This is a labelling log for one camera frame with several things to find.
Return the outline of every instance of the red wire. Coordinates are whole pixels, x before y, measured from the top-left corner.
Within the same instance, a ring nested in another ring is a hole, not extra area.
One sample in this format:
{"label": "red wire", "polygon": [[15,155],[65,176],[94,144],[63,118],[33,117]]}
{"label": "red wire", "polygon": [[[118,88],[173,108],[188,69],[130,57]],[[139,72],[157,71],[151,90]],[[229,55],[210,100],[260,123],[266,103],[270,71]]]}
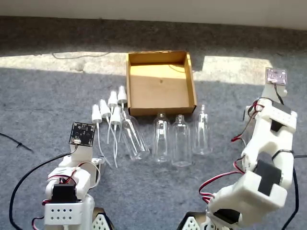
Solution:
{"label": "red wire", "polygon": [[207,204],[209,203],[209,200],[207,200],[206,198],[202,198],[202,200],[204,201],[204,202],[206,202]]}
{"label": "red wire", "polygon": [[69,178],[69,177],[71,177],[71,176],[57,174],[57,175],[53,175],[53,176],[49,177],[47,180],[49,180],[49,179],[51,179],[51,178],[54,178],[54,177],[67,177],[67,178]]}
{"label": "red wire", "polygon": [[239,140],[240,137],[243,135],[243,133],[245,132],[245,130],[247,129],[248,125],[250,124],[251,120],[253,119],[253,116],[257,113],[258,111],[255,111],[253,113],[253,115],[250,117],[249,121],[247,122],[245,128],[243,129],[243,131],[239,134],[239,135],[236,135],[234,138],[231,139],[231,142],[235,142],[236,140]]}
{"label": "red wire", "polygon": [[68,184],[68,182],[72,179],[72,176],[77,172],[77,170],[72,171],[71,176],[65,181],[65,184]]}
{"label": "red wire", "polygon": [[42,217],[34,217],[33,219],[32,219],[32,228],[34,229],[34,230],[39,230],[36,226],[35,226],[35,220],[36,219],[43,219],[44,218],[44,216],[42,216]]}
{"label": "red wire", "polygon": [[208,184],[212,183],[213,181],[215,181],[215,180],[217,180],[217,179],[219,179],[219,178],[221,178],[221,177],[223,177],[223,176],[232,175],[232,174],[235,174],[235,173],[241,173],[241,172],[239,172],[239,171],[230,171],[230,172],[226,172],[226,173],[217,175],[217,176],[215,176],[215,177],[213,177],[213,178],[207,180],[206,182],[204,182],[204,183],[200,186],[200,188],[199,188],[199,190],[198,190],[199,193],[200,193],[200,195],[204,194],[204,193],[201,192],[201,190],[202,190],[205,186],[207,186]]}

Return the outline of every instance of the cable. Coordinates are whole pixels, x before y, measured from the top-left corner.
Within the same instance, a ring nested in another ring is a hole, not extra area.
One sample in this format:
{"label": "cable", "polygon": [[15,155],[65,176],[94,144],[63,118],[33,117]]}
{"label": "cable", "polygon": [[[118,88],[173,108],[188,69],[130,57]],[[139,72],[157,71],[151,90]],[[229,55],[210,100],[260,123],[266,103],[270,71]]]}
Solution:
{"label": "cable", "polygon": [[295,155],[294,158],[306,158],[307,155]]}
{"label": "cable", "polygon": [[237,159],[237,160],[234,161],[234,163],[233,163],[233,166],[234,166],[237,170],[239,170],[242,174],[245,174],[245,172],[244,172],[242,169],[240,169],[240,167],[237,165],[237,162],[238,162],[238,161],[241,161],[244,157],[245,157],[245,156],[243,156],[243,157]]}
{"label": "cable", "polygon": [[53,180],[53,179],[62,178],[62,177],[67,177],[67,180],[65,181],[65,184],[67,184],[68,181],[69,181],[70,179],[71,179],[75,184],[77,184],[76,181],[75,181],[74,179],[71,178],[72,176],[62,175],[62,174],[57,174],[57,175],[53,175],[53,176],[49,177],[49,178],[47,179],[47,183],[49,183],[49,182],[50,182],[51,180]]}
{"label": "cable", "polygon": [[29,147],[27,147],[27,146],[24,145],[23,143],[21,143],[21,142],[15,140],[14,138],[12,138],[12,137],[10,137],[10,136],[4,134],[4,133],[0,133],[0,136],[6,137],[6,138],[8,138],[8,139],[14,141],[15,143],[17,143],[18,145],[16,146],[16,148],[18,148],[19,146],[21,146],[21,147],[25,148],[26,150],[29,150],[29,151],[33,152],[32,149],[30,149]]}
{"label": "cable", "polygon": [[255,111],[255,112],[253,113],[253,115],[250,117],[249,121],[246,123],[246,125],[245,125],[243,131],[242,131],[240,134],[236,135],[234,138],[232,138],[232,139],[231,139],[231,142],[235,142],[236,140],[239,140],[239,139],[241,138],[241,136],[243,135],[243,133],[244,133],[245,130],[247,129],[248,125],[250,124],[251,120],[253,119],[253,116],[254,116],[257,112],[258,112],[258,111]]}
{"label": "cable", "polygon": [[241,140],[243,145],[244,145],[244,147],[246,147],[246,141],[243,138],[238,138],[238,139]]}
{"label": "cable", "polygon": [[115,166],[116,168],[118,168],[117,166],[117,140],[116,140],[116,128],[117,128],[117,125],[114,125],[114,132],[113,133],[113,157],[114,157],[114,162],[115,162]]}
{"label": "cable", "polygon": [[13,204],[14,204],[14,199],[15,199],[15,195],[17,193],[17,190],[18,188],[20,187],[20,185],[22,184],[22,182],[31,174],[33,173],[36,169],[44,166],[45,164],[48,164],[52,161],[55,161],[57,159],[60,159],[62,157],[65,157],[65,156],[68,156],[68,155],[71,155],[73,154],[76,150],[78,149],[78,145],[75,146],[75,149],[72,151],[72,152],[69,152],[69,153],[64,153],[64,154],[61,154],[59,156],[56,156],[56,157],[53,157],[43,163],[40,163],[39,165],[37,165],[36,167],[34,167],[33,169],[31,169],[30,171],[28,171],[21,179],[20,181],[17,183],[17,185],[15,186],[13,192],[12,192],[12,196],[11,196],[11,200],[10,200],[10,208],[9,208],[9,218],[10,218],[10,223],[12,224],[12,226],[17,229],[17,230],[22,230],[22,228],[20,228],[15,222],[14,222],[14,219],[13,219]]}
{"label": "cable", "polygon": [[98,135],[97,135],[97,136],[98,136],[98,147],[99,147],[99,151],[100,151],[102,157],[105,158],[107,164],[112,168],[110,162],[109,162],[109,161],[107,160],[107,158],[105,157],[104,153],[102,152],[101,146],[100,146],[100,132],[99,132],[99,123],[98,123],[98,122],[96,123],[96,126],[97,126],[97,132],[98,132]]}
{"label": "cable", "polygon": [[98,172],[98,178],[96,180],[96,183],[92,187],[90,187],[90,189],[95,188],[99,184],[99,181],[100,181],[100,178],[101,178],[100,170],[98,169],[97,165],[95,165],[93,162],[90,162],[90,161],[83,161],[80,164],[78,164],[78,167],[80,167],[80,166],[82,166],[84,164],[91,164],[91,165],[93,165],[96,168],[97,172]]}
{"label": "cable", "polygon": [[277,97],[278,97],[280,103],[281,103],[281,104],[284,104],[284,103],[283,103],[282,97],[281,97],[281,96],[279,95],[279,93],[277,92],[277,86],[276,86],[276,84],[274,84],[274,89],[275,89],[276,95],[277,95]]}
{"label": "cable", "polygon": [[78,58],[85,58],[85,57],[90,57],[90,58],[99,58],[99,57],[103,57],[107,54],[109,54],[110,52],[107,52],[105,54],[101,54],[101,55],[82,55],[82,56],[78,56],[78,57],[57,57],[55,56],[54,53],[51,53],[51,55],[55,58],[55,59],[59,59],[59,60],[65,60],[65,59],[78,59]]}
{"label": "cable", "polygon": [[293,181],[294,181],[294,189],[295,189],[295,209],[294,209],[294,212],[291,214],[290,218],[284,224],[282,230],[285,230],[287,228],[289,223],[293,220],[294,216],[297,214],[298,208],[299,208],[298,183],[297,183],[297,177],[296,177],[296,172],[295,172],[294,166],[293,166]]}
{"label": "cable", "polygon": [[43,219],[45,216],[42,216],[42,217],[34,217],[33,219],[32,219],[32,228],[34,229],[34,230],[38,230],[38,228],[35,226],[35,220],[36,219]]}
{"label": "cable", "polygon": [[[110,121],[109,121],[108,117],[106,117],[106,118],[107,118],[107,119],[106,119],[107,123],[110,125]],[[115,159],[114,159],[114,161],[115,161],[115,167],[118,168],[117,160],[116,160],[116,158],[117,158],[117,152],[118,152],[118,142],[117,142],[117,139],[116,139],[116,134],[115,134],[115,132],[113,131],[113,129],[110,129],[110,130],[111,130],[111,132],[112,132],[112,134],[113,134],[113,156],[114,156],[114,152],[115,152]]]}
{"label": "cable", "polygon": [[202,189],[203,189],[205,186],[207,186],[208,184],[212,183],[213,181],[215,181],[215,180],[217,180],[217,179],[219,179],[219,178],[221,178],[221,177],[223,177],[223,176],[227,176],[227,175],[231,175],[231,174],[235,174],[235,173],[240,173],[240,174],[241,174],[241,172],[239,172],[239,171],[225,172],[225,173],[223,173],[223,174],[217,175],[217,176],[215,176],[215,177],[213,177],[213,178],[207,180],[206,182],[204,182],[204,183],[200,186],[200,188],[199,188],[199,190],[198,190],[198,191],[199,191],[199,194],[200,194],[201,196],[204,196],[204,197],[202,198],[202,200],[205,201],[205,202],[208,204],[208,203],[209,203],[208,198],[210,199],[210,197],[207,197],[207,196],[212,196],[212,197],[214,197],[214,195],[211,194],[211,193],[203,193],[203,192],[202,192]]}

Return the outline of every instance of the empty bottle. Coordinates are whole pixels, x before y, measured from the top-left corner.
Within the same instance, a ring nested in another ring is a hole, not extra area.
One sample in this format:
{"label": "empty bottle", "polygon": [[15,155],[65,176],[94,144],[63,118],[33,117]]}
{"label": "empty bottle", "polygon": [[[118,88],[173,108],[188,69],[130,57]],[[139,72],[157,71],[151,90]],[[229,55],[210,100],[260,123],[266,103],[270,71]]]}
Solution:
{"label": "empty bottle", "polygon": [[193,153],[208,154],[211,152],[209,144],[208,115],[205,113],[205,105],[197,115],[193,126]]}
{"label": "empty bottle", "polygon": [[153,122],[153,126],[153,158],[156,162],[166,162],[168,160],[169,149],[169,122],[166,115],[159,113]]}
{"label": "empty bottle", "polygon": [[190,149],[190,129],[184,121],[183,115],[176,117],[172,125],[172,164],[177,167],[192,164],[192,152]]}
{"label": "empty bottle", "polygon": [[138,121],[124,109],[122,112],[121,132],[130,158],[140,160],[149,155],[149,149],[139,129]]}

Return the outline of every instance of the gray carpet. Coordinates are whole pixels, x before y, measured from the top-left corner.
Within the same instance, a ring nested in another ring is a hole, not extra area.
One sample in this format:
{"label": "gray carpet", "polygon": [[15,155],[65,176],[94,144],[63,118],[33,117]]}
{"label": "gray carpet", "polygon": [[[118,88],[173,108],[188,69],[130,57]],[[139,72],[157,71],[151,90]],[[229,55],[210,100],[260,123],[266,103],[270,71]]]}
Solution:
{"label": "gray carpet", "polygon": [[[105,208],[116,229],[176,229],[187,211],[203,211],[199,185],[232,169],[241,152],[230,139],[242,128],[245,105],[260,96],[264,68],[288,70],[285,103],[298,113],[293,149],[307,148],[307,32],[259,27],[196,23],[0,18],[0,132],[34,149],[16,148],[0,137],[0,225],[9,223],[9,199],[18,180],[45,159],[69,151],[73,121],[90,122],[91,105],[108,98],[111,89],[125,84],[125,53],[141,50],[187,50],[191,54],[198,103],[210,116],[213,153],[193,157],[185,170],[157,166],[150,159],[132,162],[119,146],[118,170],[108,168],[90,194]],[[102,57],[69,58],[79,54]],[[148,146],[152,147],[154,117],[139,117]],[[111,159],[112,145],[103,150]],[[97,142],[94,154],[99,156]],[[58,162],[37,170],[17,193],[14,217],[23,229],[43,214],[46,177]],[[300,186],[300,210],[288,229],[305,229],[307,159],[295,161]],[[216,192],[238,176],[207,187]],[[248,229],[281,229],[294,210],[294,189],[286,205],[262,223]],[[37,224],[42,228],[42,221]]]}

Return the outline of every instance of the black wire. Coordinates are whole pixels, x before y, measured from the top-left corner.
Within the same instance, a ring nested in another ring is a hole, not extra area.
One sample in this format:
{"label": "black wire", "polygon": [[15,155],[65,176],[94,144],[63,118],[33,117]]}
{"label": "black wire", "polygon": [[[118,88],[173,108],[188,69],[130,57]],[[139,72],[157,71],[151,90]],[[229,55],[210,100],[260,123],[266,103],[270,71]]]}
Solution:
{"label": "black wire", "polygon": [[4,133],[0,133],[0,136],[6,137],[6,138],[8,138],[8,139],[14,141],[15,143],[17,143],[18,145],[16,146],[16,148],[18,148],[19,146],[21,146],[21,147],[25,148],[26,150],[29,150],[29,151],[33,152],[32,149],[30,149],[29,147],[27,147],[27,146],[24,145],[23,143],[21,143],[21,142],[15,140],[14,138],[12,138],[12,137],[10,137],[10,136],[4,134]]}
{"label": "black wire", "polygon": [[283,104],[283,99],[282,99],[282,97],[279,95],[279,93],[277,92],[277,86],[276,86],[276,84],[274,84],[274,89],[275,89],[276,95],[277,95],[277,97],[278,97],[280,103]]}
{"label": "black wire", "polygon": [[289,223],[293,220],[294,216],[298,212],[299,208],[299,197],[298,197],[298,183],[297,183],[297,177],[296,177],[296,172],[295,172],[295,167],[293,166],[293,181],[294,181],[294,189],[295,189],[295,210],[290,216],[290,218],[287,220],[287,222],[284,224],[282,230],[285,230]]}
{"label": "black wire", "polygon": [[295,155],[294,158],[305,158],[307,155]]}
{"label": "black wire", "polygon": [[101,55],[82,55],[82,56],[78,56],[78,57],[57,57],[55,56],[54,53],[52,53],[51,55],[55,58],[55,59],[59,59],[59,60],[65,60],[65,59],[78,59],[78,58],[86,58],[86,57],[89,57],[89,58],[100,58],[100,57],[103,57],[107,54],[109,54],[110,52],[107,52],[105,54],[101,54]]}
{"label": "black wire", "polygon": [[10,222],[12,224],[12,226],[17,229],[17,230],[22,230],[22,228],[20,228],[15,222],[14,222],[14,219],[13,219],[13,204],[14,204],[14,199],[15,199],[15,195],[16,195],[16,192],[18,190],[18,188],[20,187],[20,185],[22,184],[22,182],[31,174],[33,173],[36,169],[44,166],[45,164],[48,164],[52,161],[55,161],[59,158],[62,158],[62,157],[65,157],[65,156],[68,156],[68,155],[71,155],[73,154],[78,148],[78,145],[76,145],[75,149],[72,151],[72,152],[69,152],[69,153],[65,153],[65,154],[61,154],[59,156],[56,156],[54,158],[51,158],[43,163],[40,163],[39,165],[35,166],[33,169],[31,169],[29,172],[27,172],[21,179],[20,181],[18,182],[18,184],[15,186],[14,190],[13,190],[13,193],[12,193],[12,196],[11,196],[11,200],[10,200],[10,209],[9,209],[9,218],[10,218]]}

